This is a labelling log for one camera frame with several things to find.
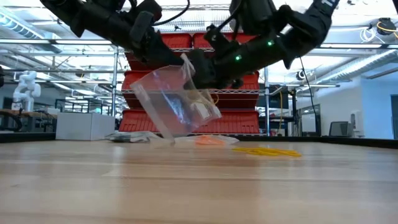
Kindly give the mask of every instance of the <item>white wall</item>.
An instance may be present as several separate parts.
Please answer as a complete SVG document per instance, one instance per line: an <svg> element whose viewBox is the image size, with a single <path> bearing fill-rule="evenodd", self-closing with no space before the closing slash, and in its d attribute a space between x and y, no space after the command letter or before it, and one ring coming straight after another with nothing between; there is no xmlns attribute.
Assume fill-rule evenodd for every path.
<svg viewBox="0 0 398 224"><path fill-rule="evenodd" d="M314 105L321 108L322 135L329 135L332 121L351 121L353 111L362 111L362 89L360 77L352 82L340 83L338 88L322 88L315 93ZM299 98L297 109L311 106L310 98Z"/></svg>
<svg viewBox="0 0 398 224"><path fill-rule="evenodd" d="M3 107L4 97L12 98L15 87L17 85L4 85L0 88L0 109ZM43 88L41 97L35 98L35 103L44 103L50 106L55 106L55 99L65 99L65 94L56 88Z"/></svg>
<svg viewBox="0 0 398 224"><path fill-rule="evenodd" d="M391 95L398 95L398 79L363 79L362 91L366 138L393 139Z"/></svg>

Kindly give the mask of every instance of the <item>air duct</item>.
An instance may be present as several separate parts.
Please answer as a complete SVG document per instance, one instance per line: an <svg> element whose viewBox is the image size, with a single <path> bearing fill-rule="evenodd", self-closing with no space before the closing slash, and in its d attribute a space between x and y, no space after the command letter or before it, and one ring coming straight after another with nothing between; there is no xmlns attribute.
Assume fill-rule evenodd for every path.
<svg viewBox="0 0 398 224"><path fill-rule="evenodd" d="M39 30L26 21L19 19L4 7L0 7L0 26L12 30L27 39L44 39L44 35L41 34ZM38 47L44 51L51 51L54 53L62 52L58 47L50 44L38 45Z"/></svg>
<svg viewBox="0 0 398 224"><path fill-rule="evenodd" d="M317 80L316 84L351 79L395 60L398 60L397 50L389 50L367 58L359 58L322 76L324 78Z"/></svg>

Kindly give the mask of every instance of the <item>ceiling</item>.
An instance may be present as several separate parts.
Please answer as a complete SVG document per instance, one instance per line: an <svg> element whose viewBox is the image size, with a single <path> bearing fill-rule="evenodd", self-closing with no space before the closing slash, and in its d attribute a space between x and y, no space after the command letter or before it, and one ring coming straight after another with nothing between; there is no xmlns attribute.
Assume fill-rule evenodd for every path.
<svg viewBox="0 0 398 224"><path fill-rule="evenodd" d="M292 9L303 12L311 5L313 0L275 0L274 4L279 7L282 4L288 4ZM166 20L178 14L186 5L186 0L157 0L157 2L164 8L162 12L162 20ZM220 24L229 16L228 6L230 0L191 0L191 8L184 15L176 20L158 26L161 32L174 32L174 27L177 25L182 28L179 32L204 32L206 27L212 23ZM31 25L35 30L43 34L55 34L61 39L76 39L77 37L70 31L70 28L61 23L57 23L57 17L53 15L48 9L44 8L39 0L2 0L0 6L4 6L16 18ZM130 8L129 2L126 1L124 9ZM376 22L380 17L391 17L392 20L398 21L398 15L393 5L392 0L358 0L355 5L350 5L347 1L340 1L338 9L333 15L333 27L331 28L325 42L328 43L362 43L361 34L365 27L371 22ZM226 26L223 31L230 32L230 28ZM4 27L0 27L0 36L2 38L21 38L19 34L14 33ZM85 32L82 39L100 39L95 34ZM387 37L373 37L369 42L395 42L396 38L393 35ZM91 53L108 53L112 54L112 46L94 46L94 45L64 45L60 46L64 52L91 52ZM40 52L27 45L14 45L12 48L23 52ZM334 54L329 56L329 51L323 52L321 55L311 55L303 57L303 64L306 70L316 70L317 68L328 68L334 65L341 64L345 61L352 60L347 50L334 51ZM367 54L366 51L358 51L358 54ZM52 63L52 57L32 56L37 60L45 63ZM15 60L13 67L18 67L24 61L22 57L14 56ZM94 70L112 70L112 57L56 57L55 64L63 69L94 69ZM30 63L32 66L38 68L42 65L37 63ZM128 62L123 54L119 57L119 68L129 69ZM295 60L290 70L286 70L282 62L275 63L268 67L269 81L272 83L290 83L295 81L295 73L302 69L299 60ZM262 77L260 82L263 82L264 72L261 71ZM79 80L74 73L62 74L67 80ZM111 80L112 74L91 74L86 75L85 80L101 79ZM123 81L124 75L119 74L118 80Z"/></svg>

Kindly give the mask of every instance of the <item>workbench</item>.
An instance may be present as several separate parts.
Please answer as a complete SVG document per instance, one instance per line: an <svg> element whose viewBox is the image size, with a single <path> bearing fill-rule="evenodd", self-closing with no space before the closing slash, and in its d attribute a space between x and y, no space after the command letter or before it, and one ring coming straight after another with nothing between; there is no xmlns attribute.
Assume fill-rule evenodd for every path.
<svg viewBox="0 0 398 224"><path fill-rule="evenodd" d="M0 144L0 223L397 223L396 149L237 145L303 156L107 141Z"/></svg>

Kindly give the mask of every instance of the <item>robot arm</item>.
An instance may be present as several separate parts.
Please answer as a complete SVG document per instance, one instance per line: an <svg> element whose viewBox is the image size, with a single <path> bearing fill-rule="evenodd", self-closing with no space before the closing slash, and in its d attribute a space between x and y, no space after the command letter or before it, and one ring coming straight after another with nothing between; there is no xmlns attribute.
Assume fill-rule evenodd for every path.
<svg viewBox="0 0 398 224"><path fill-rule="evenodd" d="M131 10L123 12L120 10L125 0L41 0L78 37L89 30L132 50L143 62L182 65L183 60L173 54L152 27L162 15L161 7L154 0L144 0L138 6L136 0L129 1ZM188 54L195 67L195 86L225 88L239 83L244 75L279 60L289 68L296 57L307 54L325 40L331 15L339 1L314 0L301 14L286 5L276 10L272 0L232 0L231 17L222 26L236 19L237 28L241 24L245 34L257 37L240 45L221 34L222 26L208 27L205 39L215 49L215 56L206 58L200 49ZM291 30L280 34L287 24L292 26Z"/></svg>

